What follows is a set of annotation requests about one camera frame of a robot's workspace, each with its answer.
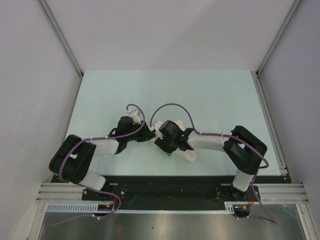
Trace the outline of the white cloth napkin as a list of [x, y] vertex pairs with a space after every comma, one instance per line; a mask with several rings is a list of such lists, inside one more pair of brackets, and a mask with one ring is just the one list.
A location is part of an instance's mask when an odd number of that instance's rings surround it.
[[[178, 125], [178, 127], [181, 129], [181, 130], [185, 130], [186, 128], [184, 127], [183, 123], [181, 120], [176, 120], [174, 121], [175, 124]], [[154, 143], [156, 143], [156, 140], [164, 140], [164, 138], [160, 139], [158, 137], [154, 137], [151, 139]], [[180, 150], [179, 148], [177, 148], [176, 150], [173, 150], [171, 151], [171, 153], [167, 153], [166, 151], [164, 151], [168, 156], [171, 156], [172, 154], [175, 154], [175, 155], [178, 155], [178, 156], [181, 156], [183, 158], [185, 158], [186, 160], [188, 160], [189, 162], [193, 162], [195, 159], [196, 159], [196, 154], [193, 150], [186, 150], [186, 151], [182, 151]]]

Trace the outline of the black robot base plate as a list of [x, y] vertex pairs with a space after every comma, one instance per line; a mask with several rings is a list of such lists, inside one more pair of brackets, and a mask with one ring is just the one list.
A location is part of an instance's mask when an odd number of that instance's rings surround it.
[[106, 176], [106, 193], [63, 183], [53, 177], [50, 198], [59, 202], [102, 203], [121, 199], [124, 211], [218, 211], [230, 202], [257, 204], [263, 194], [290, 183], [284, 176], [259, 176], [246, 193], [231, 188], [232, 176]]

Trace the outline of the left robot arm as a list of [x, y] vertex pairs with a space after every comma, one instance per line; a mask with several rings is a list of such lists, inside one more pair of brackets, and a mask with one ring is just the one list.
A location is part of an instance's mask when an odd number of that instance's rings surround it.
[[128, 142], [146, 142], [155, 136], [144, 120], [135, 122], [131, 116], [122, 116], [117, 127], [105, 137], [81, 139], [77, 135], [69, 135], [51, 159], [49, 170], [62, 181], [93, 189], [98, 199], [105, 200], [110, 196], [111, 188], [105, 177], [90, 170], [92, 159], [119, 154]]

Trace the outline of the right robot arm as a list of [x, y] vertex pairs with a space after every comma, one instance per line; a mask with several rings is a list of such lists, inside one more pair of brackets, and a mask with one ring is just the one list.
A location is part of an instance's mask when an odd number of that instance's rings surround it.
[[237, 125], [228, 133], [201, 133], [184, 128], [182, 122], [157, 121], [151, 127], [154, 143], [168, 156], [177, 154], [189, 162], [196, 159], [195, 150], [224, 152], [236, 166], [230, 195], [242, 201], [249, 194], [249, 187], [257, 175], [268, 147], [245, 127]]

